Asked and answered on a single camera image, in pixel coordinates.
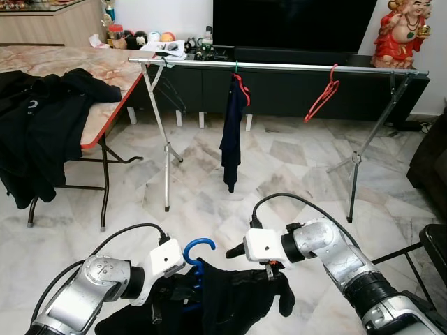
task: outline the sofa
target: sofa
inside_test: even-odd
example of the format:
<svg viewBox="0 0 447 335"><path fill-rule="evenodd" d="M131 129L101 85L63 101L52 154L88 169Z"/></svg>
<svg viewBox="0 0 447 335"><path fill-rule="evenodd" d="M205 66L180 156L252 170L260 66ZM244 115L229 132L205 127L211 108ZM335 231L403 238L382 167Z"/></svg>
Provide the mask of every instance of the sofa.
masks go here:
<svg viewBox="0 0 447 335"><path fill-rule="evenodd" d="M447 218L447 108L420 143L406 177L414 188L424 188Z"/></svg>

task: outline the navy blue garment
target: navy blue garment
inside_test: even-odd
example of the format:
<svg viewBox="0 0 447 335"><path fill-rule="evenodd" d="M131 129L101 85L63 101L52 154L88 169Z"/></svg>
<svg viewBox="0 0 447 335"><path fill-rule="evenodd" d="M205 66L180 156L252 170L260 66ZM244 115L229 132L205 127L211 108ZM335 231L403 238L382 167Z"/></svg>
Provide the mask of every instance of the navy blue garment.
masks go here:
<svg viewBox="0 0 447 335"><path fill-rule="evenodd" d="M250 106L250 91L244 86L240 75L235 73L231 77L230 94L223 126L221 141L222 166L224 167L223 182L233 193L237 181L237 167L240 164L240 122L242 111Z"/></svg>

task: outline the white wall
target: white wall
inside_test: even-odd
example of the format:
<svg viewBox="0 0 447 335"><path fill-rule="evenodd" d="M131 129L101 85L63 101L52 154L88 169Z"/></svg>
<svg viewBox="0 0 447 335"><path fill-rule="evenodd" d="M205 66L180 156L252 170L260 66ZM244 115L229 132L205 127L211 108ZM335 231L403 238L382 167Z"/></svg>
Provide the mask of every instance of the white wall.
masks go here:
<svg viewBox="0 0 447 335"><path fill-rule="evenodd" d="M414 66L430 71L432 80L413 109L413 114L441 114L447 97L447 1L433 0L427 24L432 36L416 52ZM389 13L388 0L377 0L359 54L372 55L381 18ZM125 29L171 31L177 39L202 36L212 25L212 0L115 0L117 23Z"/></svg>

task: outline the black cloth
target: black cloth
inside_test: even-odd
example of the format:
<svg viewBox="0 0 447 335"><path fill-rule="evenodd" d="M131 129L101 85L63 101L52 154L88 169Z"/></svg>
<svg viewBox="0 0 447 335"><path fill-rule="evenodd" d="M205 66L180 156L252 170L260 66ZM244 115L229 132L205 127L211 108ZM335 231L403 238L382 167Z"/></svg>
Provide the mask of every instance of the black cloth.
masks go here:
<svg viewBox="0 0 447 335"><path fill-rule="evenodd" d="M96 335L243 335L250 327L265 317L275 295L279 295L279 312L292 313L295 297L288 280L279 274L274 281L267 279L265 270L224 271L203 262L202 306L183 312L183 299L160 301L162 322L152 324L151 304L141 307L127 306L101 321L95 328ZM153 286L149 301L162 287L171 283L194 282L196 268L185 276L175 275L172 280L161 278Z"/></svg>
<svg viewBox="0 0 447 335"><path fill-rule="evenodd" d="M223 126L222 150L223 182L228 185L230 193L234 192L237 181L237 167L240 165L240 122L242 111L250 106L250 91L244 86L242 78L233 73L230 94Z"/></svg>
<svg viewBox="0 0 447 335"><path fill-rule="evenodd" d="M119 87L81 68L62 77L0 73L0 179L18 208L55 197L54 187L66 181L64 163L82 156L89 108L120 100Z"/></svg>

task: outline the television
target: television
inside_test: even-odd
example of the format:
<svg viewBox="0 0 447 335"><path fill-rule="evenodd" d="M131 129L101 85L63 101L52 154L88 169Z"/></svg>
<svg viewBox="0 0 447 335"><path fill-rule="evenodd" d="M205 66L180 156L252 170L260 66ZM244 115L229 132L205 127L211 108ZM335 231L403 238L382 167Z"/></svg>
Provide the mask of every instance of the television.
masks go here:
<svg viewBox="0 0 447 335"><path fill-rule="evenodd" d="M214 0L213 43L357 53L376 0Z"/></svg>

